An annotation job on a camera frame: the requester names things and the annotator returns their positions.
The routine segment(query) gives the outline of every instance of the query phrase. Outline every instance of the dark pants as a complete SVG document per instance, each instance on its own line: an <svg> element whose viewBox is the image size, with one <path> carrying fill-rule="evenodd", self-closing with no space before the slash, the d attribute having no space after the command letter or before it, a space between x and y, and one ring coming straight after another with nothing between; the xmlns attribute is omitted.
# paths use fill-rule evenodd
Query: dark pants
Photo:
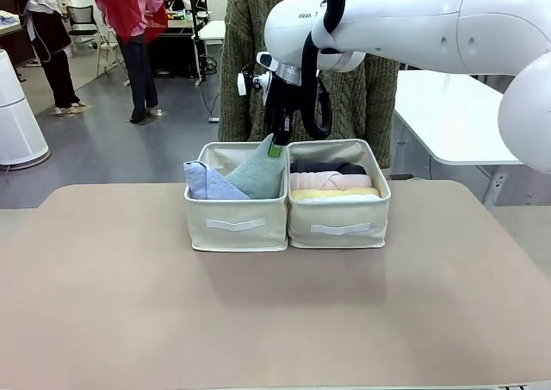
<svg viewBox="0 0 551 390"><path fill-rule="evenodd" d="M149 66L145 35L131 37L128 43L125 43L119 36L117 36L117 40L122 57L127 64L130 87L132 88L134 102L132 119L142 121L145 119L145 105L148 108L155 108L158 105L157 89L152 69Z"/></svg>
<svg viewBox="0 0 551 390"><path fill-rule="evenodd" d="M56 108L69 108L73 103L80 102L72 86L69 60L63 50L52 54L47 63L40 63L52 88Z"/></svg>

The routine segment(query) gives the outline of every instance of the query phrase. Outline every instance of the fabric handle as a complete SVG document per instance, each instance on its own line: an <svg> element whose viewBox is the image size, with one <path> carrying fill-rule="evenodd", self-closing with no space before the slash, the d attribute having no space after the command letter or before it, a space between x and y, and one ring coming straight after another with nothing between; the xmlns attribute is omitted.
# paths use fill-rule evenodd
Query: fabric handle
<svg viewBox="0 0 551 390"><path fill-rule="evenodd" d="M352 226L323 226L312 225L310 232L324 233L326 235L346 235L347 233L366 232L371 229L371 224L359 224Z"/></svg>
<svg viewBox="0 0 551 390"><path fill-rule="evenodd" d="M261 218L260 220L250 220L249 222L240 222L238 224L224 222L222 220L207 220L207 228L222 229L230 232L250 231L251 229L255 229L260 226L266 226L265 218Z"/></svg>

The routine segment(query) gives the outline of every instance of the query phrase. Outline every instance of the dark folded garment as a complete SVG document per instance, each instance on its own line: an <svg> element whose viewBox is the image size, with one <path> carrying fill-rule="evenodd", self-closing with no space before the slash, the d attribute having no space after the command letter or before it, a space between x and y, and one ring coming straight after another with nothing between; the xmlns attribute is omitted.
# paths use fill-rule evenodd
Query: dark folded garment
<svg viewBox="0 0 551 390"><path fill-rule="evenodd" d="M335 159L332 162L297 160L291 163L291 173L304 172L339 172L343 175L367 175L365 169L359 164L351 164L343 159Z"/></svg>

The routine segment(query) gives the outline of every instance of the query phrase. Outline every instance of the person in green sweater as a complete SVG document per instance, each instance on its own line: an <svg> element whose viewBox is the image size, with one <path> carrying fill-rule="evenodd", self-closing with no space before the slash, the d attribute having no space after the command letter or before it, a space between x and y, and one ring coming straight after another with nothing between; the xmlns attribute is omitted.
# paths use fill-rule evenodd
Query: person in green sweater
<svg viewBox="0 0 551 390"><path fill-rule="evenodd" d="M265 51L264 24L283 0L227 0L226 43L222 56L220 141L260 141L271 132L262 93L238 94L237 77L257 53ZM263 70L257 65L256 73ZM331 96L333 129L329 139L365 139L381 168L390 167L390 140L398 63L366 56L348 73L321 74ZM294 116L292 141L311 140L299 115Z"/></svg>

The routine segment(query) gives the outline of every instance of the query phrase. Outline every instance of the white cylindrical appliance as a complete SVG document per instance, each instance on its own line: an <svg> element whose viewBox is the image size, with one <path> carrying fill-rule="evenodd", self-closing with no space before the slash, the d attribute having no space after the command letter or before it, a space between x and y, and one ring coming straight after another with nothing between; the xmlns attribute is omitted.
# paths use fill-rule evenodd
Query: white cylindrical appliance
<svg viewBox="0 0 551 390"><path fill-rule="evenodd" d="M0 170L29 168L49 156L9 56L0 49Z"/></svg>

